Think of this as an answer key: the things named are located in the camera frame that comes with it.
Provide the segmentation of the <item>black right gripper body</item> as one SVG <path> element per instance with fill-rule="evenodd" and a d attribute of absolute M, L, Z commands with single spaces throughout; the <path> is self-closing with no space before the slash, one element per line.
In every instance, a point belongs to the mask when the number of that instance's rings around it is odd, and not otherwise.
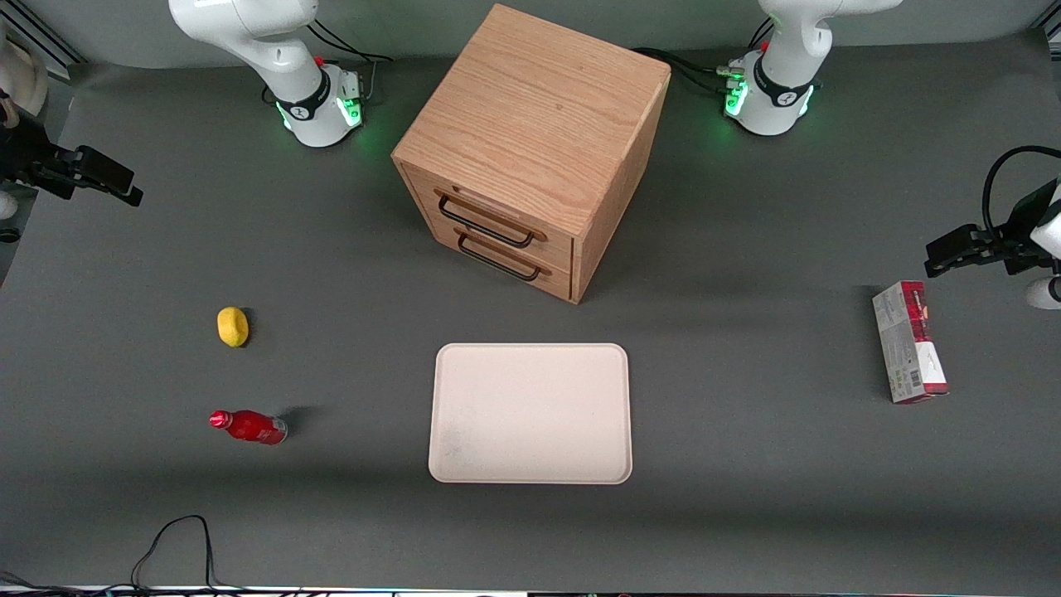
<path fill-rule="evenodd" d="M 77 188 L 70 151 L 49 139 L 41 122 L 27 112 L 2 113 L 1 174 L 8 182 L 45 190 L 69 200 Z"/>

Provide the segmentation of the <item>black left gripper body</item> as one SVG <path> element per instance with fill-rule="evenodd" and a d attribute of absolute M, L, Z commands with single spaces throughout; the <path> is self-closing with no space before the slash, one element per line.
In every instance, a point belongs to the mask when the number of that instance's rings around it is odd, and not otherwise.
<path fill-rule="evenodd" d="M 1010 216 L 998 226 L 1001 253 L 997 260 L 1008 275 L 1027 269 L 1049 269 L 1059 273 L 1059 250 L 1047 249 L 1045 238 L 1034 240 L 1032 233 L 1045 223 L 1059 223 L 1059 181 L 1039 186 L 1013 205 Z"/>

